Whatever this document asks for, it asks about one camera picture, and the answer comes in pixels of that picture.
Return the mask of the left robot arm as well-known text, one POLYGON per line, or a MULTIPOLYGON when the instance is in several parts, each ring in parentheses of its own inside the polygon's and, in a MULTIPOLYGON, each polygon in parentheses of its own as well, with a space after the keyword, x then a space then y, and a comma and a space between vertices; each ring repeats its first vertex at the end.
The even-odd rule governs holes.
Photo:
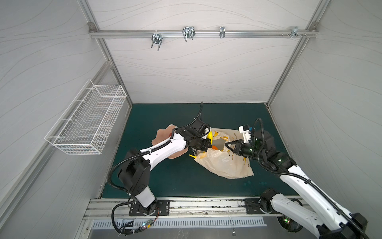
POLYGON ((130 150, 117 177, 134 201, 144 209, 153 210, 157 199, 149 188, 151 170, 171 155, 188 148, 207 151, 212 148, 212 142, 211 132, 193 135, 186 130, 175 130, 169 138, 150 148, 130 150))

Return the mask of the yellow banana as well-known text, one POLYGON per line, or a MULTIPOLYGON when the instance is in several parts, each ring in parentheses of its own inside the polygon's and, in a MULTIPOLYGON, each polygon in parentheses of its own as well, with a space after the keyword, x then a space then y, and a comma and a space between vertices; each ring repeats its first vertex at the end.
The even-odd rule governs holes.
POLYGON ((212 148, 212 143, 213 143, 213 135, 212 135, 212 132, 210 131, 207 135, 206 135, 206 140, 207 140, 207 144, 206 144, 206 150, 197 150, 197 149, 192 149, 192 154, 189 154, 189 156, 193 159, 195 159, 198 154, 200 152, 206 152, 209 148, 212 148))

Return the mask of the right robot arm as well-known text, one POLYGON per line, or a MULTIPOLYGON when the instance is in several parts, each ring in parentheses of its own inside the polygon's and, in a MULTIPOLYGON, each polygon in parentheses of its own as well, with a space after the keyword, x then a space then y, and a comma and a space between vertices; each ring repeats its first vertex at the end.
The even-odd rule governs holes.
POLYGON ((258 139, 251 143, 235 140, 225 146, 239 156, 257 160, 263 169, 278 175, 311 207, 307 209, 282 193, 268 189, 257 202, 262 212, 283 214, 286 220, 298 223, 318 239, 368 238, 367 219, 360 213, 351 213, 329 197, 287 154, 268 147, 265 141, 258 139))

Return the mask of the banana print plastic bag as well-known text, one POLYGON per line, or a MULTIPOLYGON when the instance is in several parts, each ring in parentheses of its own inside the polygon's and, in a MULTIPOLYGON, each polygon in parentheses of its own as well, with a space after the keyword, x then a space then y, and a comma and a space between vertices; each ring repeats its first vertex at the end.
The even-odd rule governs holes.
POLYGON ((206 152, 200 152, 195 161, 205 169, 220 177, 227 179, 240 179, 254 175, 250 160, 234 154, 225 143, 243 139, 238 130, 212 128, 212 145, 218 150, 209 148, 206 152))

